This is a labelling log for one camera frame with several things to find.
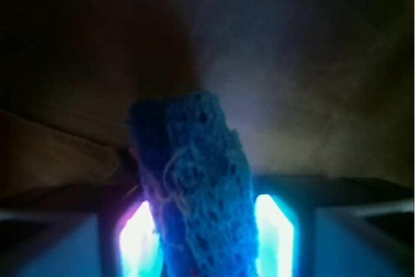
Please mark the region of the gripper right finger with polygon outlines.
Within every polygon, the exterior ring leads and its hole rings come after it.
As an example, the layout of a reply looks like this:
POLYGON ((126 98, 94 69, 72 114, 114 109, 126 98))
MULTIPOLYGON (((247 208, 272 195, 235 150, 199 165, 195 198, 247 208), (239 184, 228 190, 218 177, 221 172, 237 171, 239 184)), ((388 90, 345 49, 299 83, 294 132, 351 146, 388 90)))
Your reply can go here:
POLYGON ((413 276, 414 192, 378 178, 254 178, 259 276, 413 276))

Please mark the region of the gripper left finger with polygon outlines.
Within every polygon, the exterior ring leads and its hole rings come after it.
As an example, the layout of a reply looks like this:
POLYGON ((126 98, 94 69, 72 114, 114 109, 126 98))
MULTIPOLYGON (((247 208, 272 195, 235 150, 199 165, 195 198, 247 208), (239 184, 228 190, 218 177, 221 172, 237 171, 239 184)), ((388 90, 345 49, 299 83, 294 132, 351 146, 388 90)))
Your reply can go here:
POLYGON ((2 276, 159 276, 140 186, 38 187, 1 199, 2 276))

